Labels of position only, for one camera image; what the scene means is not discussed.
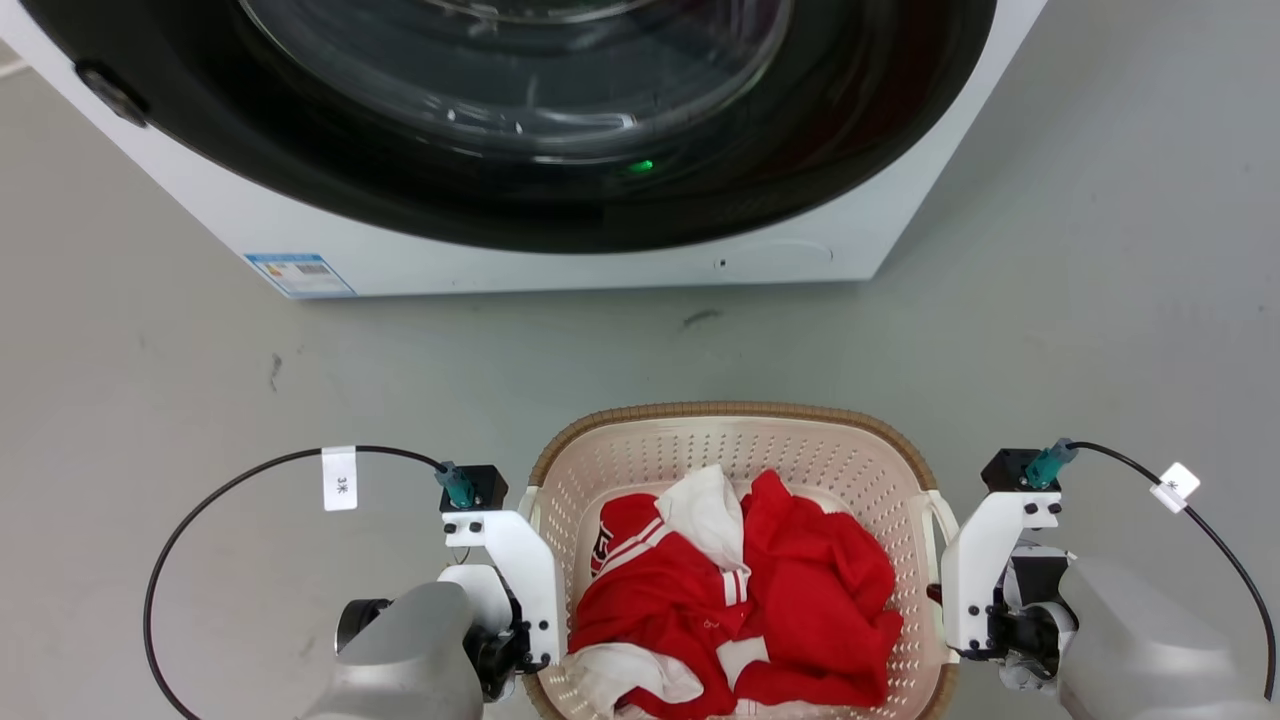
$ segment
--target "laundry basket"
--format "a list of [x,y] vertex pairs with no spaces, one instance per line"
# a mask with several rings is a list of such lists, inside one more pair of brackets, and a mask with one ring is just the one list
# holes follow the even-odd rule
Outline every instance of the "laundry basket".
[[[827,511],[852,512],[888,552],[897,574],[890,607],[905,619],[890,657],[884,705],[771,707],[742,701],[730,717],[941,717],[951,698],[957,657],[943,643],[942,615],[925,587],[938,582],[933,520],[950,539],[955,519],[915,448],[884,423],[856,413],[684,402],[608,410],[570,425],[543,451],[522,503],[561,564],[570,633],[573,610],[590,583],[600,507],[622,495],[658,495],[689,470],[716,462],[735,489],[773,468],[794,495]],[[547,720],[609,720],[590,707],[559,666],[526,676],[525,684]]]

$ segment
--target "floor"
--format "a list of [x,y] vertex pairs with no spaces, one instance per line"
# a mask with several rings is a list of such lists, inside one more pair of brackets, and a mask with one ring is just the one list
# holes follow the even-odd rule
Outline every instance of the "floor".
[[[383,443],[520,486],[576,418],[668,400],[874,414],[961,516],[1004,446],[1180,460],[1280,603],[1277,26],[1270,0],[1051,3],[859,286],[291,302],[38,77],[5,81],[0,717],[173,717],[142,656],[147,573],[192,505],[261,460]],[[371,460],[361,480],[357,511],[325,514],[317,466],[282,468],[177,548],[159,652],[200,715],[300,714],[342,603],[447,561],[431,478]],[[1102,460],[1073,465],[1066,493],[1046,542],[1140,568],[1261,685],[1258,620],[1189,523]],[[1064,714],[963,669],[948,717],[1027,716]]]

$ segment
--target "washing machine door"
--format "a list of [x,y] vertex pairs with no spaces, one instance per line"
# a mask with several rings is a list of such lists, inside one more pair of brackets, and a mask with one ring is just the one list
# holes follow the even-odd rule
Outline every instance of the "washing machine door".
[[627,252],[883,169],[996,0],[23,3],[100,94],[250,181],[433,240]]

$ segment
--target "cable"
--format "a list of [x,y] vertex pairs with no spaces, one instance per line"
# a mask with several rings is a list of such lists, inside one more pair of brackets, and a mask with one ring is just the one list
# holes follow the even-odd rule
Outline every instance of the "cable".
[[[151,667],[151,676],[155,679],[156,685],[160,687],[160,692],[164,693],[164,697],[165,700],[169,701],[169,705],[172,705],[173,708],[177,710],[178,714],[186,717],[187,720],[201,720],[201,719],[198,715],[192,712],[186,705],[183,705],[180,700],[178,700],[178,696],[174,694],[173,688],[170,688],[169,683],[165,680],[164,673],[160,671],[160,662],[159,660],[156,660],[156,648],[151,633],[151,610],[156,600],[156,583],[160,580],[160,570],[164,569],[165,560],[169,559],[169,552],[173,550],[173,546],[178,542],[178,538],[182,537],[182,533],[187,529],[187,527],[191,525],[191,523],[201,512],[204,512],[206,507],[212,505],[215,500],[227,495],[227,492],[234,488],[236,486],[243,483],[244,480],[252,478],[253,475],[270,470],[271,468],[275,468],[278,465],[284,465],[285,462],[292,462],[294,460],[301,460],[303,457],[312,457],[320,455],[321,452],[324,451],[319,447],[311,450],[300,450],[298,452],[291,452],[288,455],[282,455],[274,460],[268,460],[266,462],[262,462],[257,468],[253,468],[252,470],[247,470],[237,475],[225,486],[210,493],[209,497],[200,501],[200,505],[192,509],[192,511],[188,512],[187,516],[182,519],[182,523],[178,523],[178,527],[174,528],[173,533],[169,536],[169,541],[164,543],[164,548],[160,551],[160,557],[156,559],[155,568],[151,569],[151,579],[147,580],[147,593],[142,601],[142,646],[147,653],[147,666]],[[417,452],[411,452],[408,450],[399,450],[397,447],[383,447],[380,445],[357,445],[356,452],[396,455],[399,457],[407,457],[410,460],[417,460],[419,462],[425,462],[431,468],[435,468],[440,473],[448,471],[448,469],[444,465],[436,462],[435,460],[431,460],[425,455],[419,455]]]
[[[1156,475],[1147,468],[1142,466],[1138,461],[1128,457],[1126,455],[1116,452],[1115,450],[1111,450],[1110,447],[1106,447],[1103,445],[1097,445],[1093,442],[1071,442],[1068,443],[1066,448],[1092,450],[1094,452],[1101,452],[1102,455],[1119,460],[1125,465],[1133,468],[1140,475],[1151,480],[1152,484],[1157,486],[1160,484],[1158,475]],[[1266,630],[1267,635],[1267,679],[1266,679],[1266,685],[1263,687],[1262,697],[1267,698],[1267,702],[1270,702],[1271,694],[1275,692],[1276,687],[1276,630],[1275,626],[1271,624],[1271,612],[1267,610],[1267,603],[1266,601],[1262,600],[1262,593],[1258,592],[1258,585],[1253,584],[1253,578],[1249,577],[1249,571],[1244,569],[1244,565],[1240,564],[1240,560],[1235,556],[1234,552],[1231,552],[1231,548],[1226,546],[1226,542],[1221,537],[1219,537],[1216,532],[1213,532],[1213,528],[1211,528],[1210,524],[1206,523],[1204,519],[1199,516],[1199,512],[1197,512],[1194,507],[1187,507],[1184,512],[1187,514],[1188,518],[1192,519],[1192,521],[1199,525],[1199,529],[1204,530],[1204,534],[1208,536],[1208,539],[1213,541],[1213,544],[1216,544],[1217,548],[1222,551],[1222,555],[1226,556],[1226,560],[1231,564],[1231,568],[1235,568],[1235,571],[1239,573],[1240,579],[1244,580],[1244,587],[1249,589],[1249,594],[1253,597],[1253,603],[1258,606],[1258,614],[1262,615],[1262,628],[1263,630]]]

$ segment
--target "white tag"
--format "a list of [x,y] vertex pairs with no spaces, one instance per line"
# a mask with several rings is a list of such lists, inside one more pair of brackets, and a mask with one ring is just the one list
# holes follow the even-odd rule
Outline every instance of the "white tag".
[[1170,512],[1181,512],[1187,509],[1187,498],[1198,487],[1199,478],[1181,462],[1174,462],[1164,475],[1160,475],[1160,484],[1151,488],[1151,495],[1156,496]]
[[326,447],[320,454],[324,465],[324,509],[356,509],[356,446]]

